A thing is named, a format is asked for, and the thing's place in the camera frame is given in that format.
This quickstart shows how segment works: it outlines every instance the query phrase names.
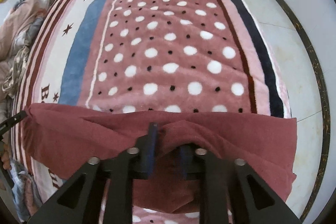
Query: maroon fabric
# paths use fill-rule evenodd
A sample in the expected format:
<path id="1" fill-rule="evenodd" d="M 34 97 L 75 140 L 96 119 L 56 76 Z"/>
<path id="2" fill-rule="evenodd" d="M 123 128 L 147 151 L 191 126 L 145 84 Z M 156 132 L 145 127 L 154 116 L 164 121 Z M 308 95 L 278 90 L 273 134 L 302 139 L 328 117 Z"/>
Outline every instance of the maroon fabric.
<path id="1" fill-rule="evenodd" d="M 177 176 L 171 153 L 191 142 L 221 158 L 245 159 L 283 200 L 296 177 L 295 118 L 229 112 L 110 114 L 59 104 L 32 104 L 25 110 L 23 148 L 62 179 L 92 156 L 117 156 L 147 134 L 150 122 L 158 122 L 154 174 L 134 182 L 134 205 L 143 208 L 166 213 L 198 210 L 199 185 Z"/>

